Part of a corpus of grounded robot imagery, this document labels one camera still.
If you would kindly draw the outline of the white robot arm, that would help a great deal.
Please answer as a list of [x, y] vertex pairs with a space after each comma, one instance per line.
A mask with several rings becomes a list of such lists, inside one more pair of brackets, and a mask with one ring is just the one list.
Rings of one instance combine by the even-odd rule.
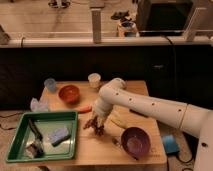
[[104, 125], [114, 105], [152, 117], [199, 139], [194, 171], [213, 171], [213, 110], [126, 91], [126, 83], [114, 78], [104, 84], [92, 106], [91, 119]]

